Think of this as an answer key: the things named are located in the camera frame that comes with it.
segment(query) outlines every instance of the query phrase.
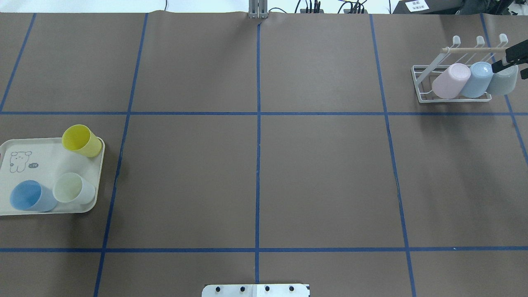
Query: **white drying rack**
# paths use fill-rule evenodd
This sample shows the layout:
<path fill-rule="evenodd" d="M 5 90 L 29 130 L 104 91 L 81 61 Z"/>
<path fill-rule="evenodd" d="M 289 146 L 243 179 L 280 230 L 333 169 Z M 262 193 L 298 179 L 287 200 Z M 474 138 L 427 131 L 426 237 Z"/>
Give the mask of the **white drying rack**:
<path fill-rule="evenodd" d="M 441 52 L 433 60 L 430 65 L 413 65 L 411 68 L 412 81 L 414 82 L 414 88 L 416 90 L 416 96 L 420 103 L 435 103 L 435 102 L 488 102 L 491 100 L 491 95 L 487 92 L 478 98 L 467 98 L 464 96 L 458 96 L 454 99 L 442 99 L 432 91 L 432 82 L 439 76 L 449 65 L 440 65 L 447 57 L 454 54 L 462 54 L 455 63 L 464 63 L 468 67 L 472 65 L 471 60 L 478 53 L 490 53 L 491 55 L 485 55 L 481 61 L 489 61 L 497 53 L 505 53 L 506 45 L 508 44 L 508 37 L 506 34 L 499 35 L 500 43 L 494 48 L 484 47 L 484 38 L 477 36 L 477 45 L 473 48 L 461 48 L 460 37 L 453 36 L 453 45 L 441 49 Z M 467 55 L 471 56 L 465 61 L 461 62 Z"/>

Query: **barcode label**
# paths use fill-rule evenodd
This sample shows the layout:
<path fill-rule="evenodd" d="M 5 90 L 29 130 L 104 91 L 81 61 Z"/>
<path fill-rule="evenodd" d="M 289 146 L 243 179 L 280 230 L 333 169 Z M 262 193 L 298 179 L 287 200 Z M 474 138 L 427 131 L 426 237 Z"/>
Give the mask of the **barcode label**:
<path fill-rule="evenodd" d="M 425 0 L 416 0 L 411 2 L 405 2 L 410 12 L 428 10 L 429 7 Z"/>

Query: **yellow cup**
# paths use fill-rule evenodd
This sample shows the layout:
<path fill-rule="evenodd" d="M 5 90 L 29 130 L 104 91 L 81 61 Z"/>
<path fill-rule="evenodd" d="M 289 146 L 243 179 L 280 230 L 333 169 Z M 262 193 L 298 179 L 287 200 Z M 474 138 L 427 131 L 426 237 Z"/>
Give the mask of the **yellow cup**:
<path fill-rule="evenodd" d="M 84 125 L 73 125 L 62 134 L 62 146 L 68 151 L 87 157 L 95 157 L 101 152 L 101 141 Z"/>

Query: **tray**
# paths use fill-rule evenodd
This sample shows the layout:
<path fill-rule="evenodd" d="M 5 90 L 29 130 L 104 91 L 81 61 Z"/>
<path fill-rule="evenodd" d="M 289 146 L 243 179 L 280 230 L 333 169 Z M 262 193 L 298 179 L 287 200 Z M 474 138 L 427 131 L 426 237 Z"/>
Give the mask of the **tray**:
<path fill-rule="evenodd" d="M 97 202 L 105 142 L 98 156 L 88 158 L 70 152 L 62 146 L 62 138 L 13 139 L 0 145 L 0 216 L 72 214 L 87 212 Z M 11 153 L 23 154 L 18 161 L 11 161 Z M 96 187 L 92 203 L 75 205 L 59 202 L 48 212 L 17 210 L 9 202 L 11 191 L 25 180 L 35 180 L 49 189 L 64 173 L 75 172 Z"/>

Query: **light blue cup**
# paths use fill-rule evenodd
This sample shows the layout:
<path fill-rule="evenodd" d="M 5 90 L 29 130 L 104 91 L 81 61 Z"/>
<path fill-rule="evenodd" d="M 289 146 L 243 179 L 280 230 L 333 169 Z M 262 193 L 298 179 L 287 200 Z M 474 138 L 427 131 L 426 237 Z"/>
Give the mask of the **light blue cup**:
<path fill-rule="evenodd" d="M 460 94 L 467 98 L 478 98 L 486 92 L 489 82 L 493 78 L 492 66 L 487 62 L 476 62 L 469 67 L 469 70 L 471 76 Z"/>
<path fill-rule="evenodd" d="M 11 192 L 11 206 L 18 210 L 50 211 L 57 205 L 50 189 L 34 180 L 19 183 Z"/>

